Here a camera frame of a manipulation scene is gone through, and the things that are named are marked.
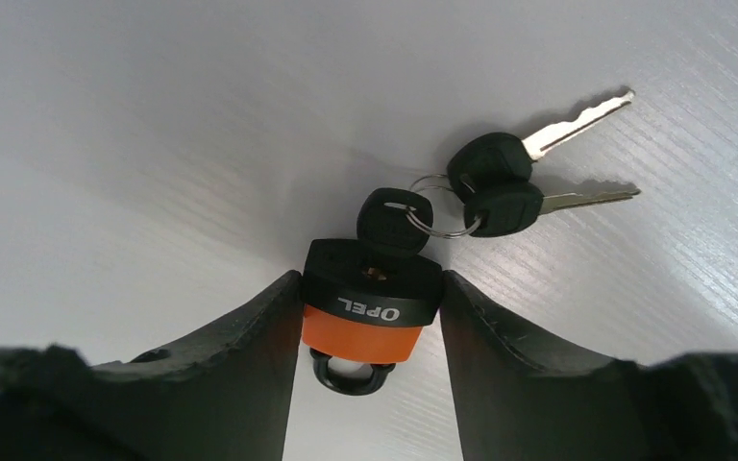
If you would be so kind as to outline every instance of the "black key head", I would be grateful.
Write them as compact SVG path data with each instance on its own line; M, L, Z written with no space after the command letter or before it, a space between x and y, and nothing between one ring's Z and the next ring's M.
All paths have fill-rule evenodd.
M472 237L500 237L524 231L536 222L543 202L542 191L529 182L493 186L465 203L465 225L471 226L477 217L482 218Z
M507 182L528 181L532 164L521 139L508 133L488 133L456 153L448 164L448 180L459 200L467 203L475 192Z
M429 199L403 189L384 187L372 192L357 216L357 239L373 252L392 257L412 257L429 243L429 236L406 218L406 208L423 224L434 224Z

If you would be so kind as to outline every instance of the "brand logo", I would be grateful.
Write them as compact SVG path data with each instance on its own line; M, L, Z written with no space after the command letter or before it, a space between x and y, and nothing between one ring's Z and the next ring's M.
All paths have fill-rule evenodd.
M339 301L346 305L346 310L349 312L355 312L359 315L368 315L369 317L381 318L386 322L394 322L400 317L400 311L394 307L375 307L374 309L367 309L364 303L355 303L344 298L338 298Z

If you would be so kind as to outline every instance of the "orange padlock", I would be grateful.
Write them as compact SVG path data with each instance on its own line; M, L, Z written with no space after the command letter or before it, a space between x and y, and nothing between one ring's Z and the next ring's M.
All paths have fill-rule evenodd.
M316 376L331 389L365 395L387 365L406 361L442 299L442 267L422 256L387 259L382 267L357 240L314 240L304 267L302 340L313 350ZM373 365L364 385L328 374L330 356Z

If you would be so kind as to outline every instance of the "padlock body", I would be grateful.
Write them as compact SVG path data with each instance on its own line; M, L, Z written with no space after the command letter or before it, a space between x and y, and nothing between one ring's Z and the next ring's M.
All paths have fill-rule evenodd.
M371 267L356 240L314 240L302 283L307 304L302 340L332 356L397 363L411 354L442 300L442 267L422 256ZM380 270L373 277L369 269Z

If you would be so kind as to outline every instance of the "metal ring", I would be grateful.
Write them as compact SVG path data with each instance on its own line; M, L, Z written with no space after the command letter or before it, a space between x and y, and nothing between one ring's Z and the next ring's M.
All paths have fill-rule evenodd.
M454 190L453 189L451 189L450 187L445 186L445 185L423 185L423 186L417 187L417 184L419 184L420 182L423 182L425 180L431 180L431 179L441 179L441 180L444 180L444 179L447 179L447 178L448 178L447 175L440 175L440 174L427 175L427 176L424 176L423 178L420 178L419 180L413 182L408 187L408 190L411 191L411 192L414 192L416 194L419 194L420 192L422 192L424 190L429 190L429 189L442 189L442 190L447 190L449 192L454 193ZM463 184L465 184L466 187L468 187L469 189L471 189L471 192L474 192L474 188L471 187L469 184L467 184L465 182ZM445 238L445 239L448 239L448 240L452 240L452 239L459 238L459 237L464 237L465 235L468 235L469 233L473 233L474 231L476 231L477 229L479 229L480 226L482 225L482 217L481 216L477 216L477 219L474 221L474 224L472 224L471 226L465 228L464 230L457 230L457 231L454 231L454 232L444 232L442 230L436 230L436 229L434 229L434 228L432 228L430 226L427 226L426 223L424 223L423 221L421 221L420 218L418 218L417 215L414 214L414 209L411 206L407 206L406 207L406 219L408 219L408 222L411 223L412 226L414 226L415 228L419 229L420 231L423 231L423 232L425 232L426 234L428 234L428 235L430 235L432 237Z

